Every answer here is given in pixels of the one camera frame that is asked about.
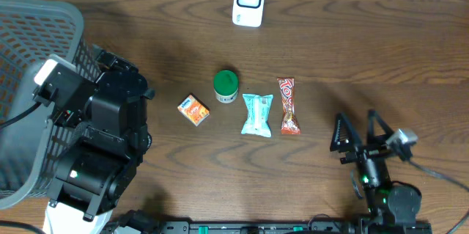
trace green-capped container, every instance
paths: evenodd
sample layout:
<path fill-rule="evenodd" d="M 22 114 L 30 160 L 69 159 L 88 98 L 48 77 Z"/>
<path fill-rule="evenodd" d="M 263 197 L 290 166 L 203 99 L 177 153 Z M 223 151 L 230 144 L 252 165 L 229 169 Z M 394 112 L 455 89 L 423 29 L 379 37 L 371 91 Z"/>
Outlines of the green-capped container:
<path fill-rule="evenodd" d="M 235 73 L 230 70 L 218 72 L 213 79 L 213 88 L 218 101 L 231 103 L 237 98 L 237 86 L 239 81 Z"/>

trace light blue snack package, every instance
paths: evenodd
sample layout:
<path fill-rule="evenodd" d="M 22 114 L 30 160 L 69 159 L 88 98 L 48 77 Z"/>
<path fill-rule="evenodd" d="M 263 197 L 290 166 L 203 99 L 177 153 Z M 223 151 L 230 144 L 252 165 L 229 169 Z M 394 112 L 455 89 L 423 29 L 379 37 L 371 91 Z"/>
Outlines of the light blue snack package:
<path fill-rule="evenodd" d="M 244 102 L 248 108 L 248 119 L 244 123 L 241 134 L 254 134 L 267 138 L 272 136 L 267 119 L 273 95 L 243 94 Z"/>

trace wood grain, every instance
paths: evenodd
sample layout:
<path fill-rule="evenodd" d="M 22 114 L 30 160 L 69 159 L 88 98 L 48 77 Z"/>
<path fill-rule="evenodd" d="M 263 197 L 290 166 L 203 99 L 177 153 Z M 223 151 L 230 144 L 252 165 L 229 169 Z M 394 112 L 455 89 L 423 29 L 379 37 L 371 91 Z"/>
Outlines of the wood grain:
<path fill-rule="evenodd" d="M 60 0 L 83 13 L 85 38 L 138 65 L 156 88 L 154 144 L 114 215 L 144 209 L 193 220 L 308 220 L 366 212 L 328 148 L 335 113 L 364 134 L 366 110 L 419 136 L 415 160 L 469 183 L 469 0 L 265 0 L 262 26 L 234 26 L 232 0 Z M 212 79 L 234 68 L 240 93 L 274 94 L 273 138 L 241 136 L 242 99 L 216 101 Z M 301 136 L 280 134 L 277 76 L 296 78 Z M 189 93 L 211 110 L 194 127 Z M 398 159 L 391 177 L 423 193 L 419 219 L 444 233 L 469 196 Z M 42 225 L 46 200 L 0 218 Z M 466 224 L 460 233 L 468 233 Z"/>

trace red candy package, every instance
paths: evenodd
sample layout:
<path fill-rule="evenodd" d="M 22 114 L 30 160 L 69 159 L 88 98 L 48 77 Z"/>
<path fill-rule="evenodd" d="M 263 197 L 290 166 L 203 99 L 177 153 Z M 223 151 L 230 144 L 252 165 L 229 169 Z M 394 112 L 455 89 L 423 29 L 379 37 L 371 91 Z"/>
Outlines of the red candy package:
<path fill-rule="evenodd" d="M 293 96 L 295 94 L 294 78 L 277 78 L 280 85 L 281 102 L 284 105 L 284 118 L 281 121 L 282 134 L 301 134 L 298 120 L 295 117 L 295 105 Z"/>

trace plastic basket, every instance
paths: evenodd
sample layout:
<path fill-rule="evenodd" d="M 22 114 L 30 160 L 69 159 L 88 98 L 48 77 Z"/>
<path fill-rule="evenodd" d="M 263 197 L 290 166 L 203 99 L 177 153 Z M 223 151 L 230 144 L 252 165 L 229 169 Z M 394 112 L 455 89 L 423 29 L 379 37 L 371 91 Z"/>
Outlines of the plastic basket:
<path fill-rule="evenodd" d="M 71 4 L 0 0 L 0 123 L 34 104 L 32 79 L 50 54 L 96 79 L 100 71 L 83 29 L 83 17 Z M 52 111 L 52 105 L 41 106 L 0 131 L 0 209 L 24 197 L 45 196 L 54 164 L 73 133 L 47 120 Z"/>

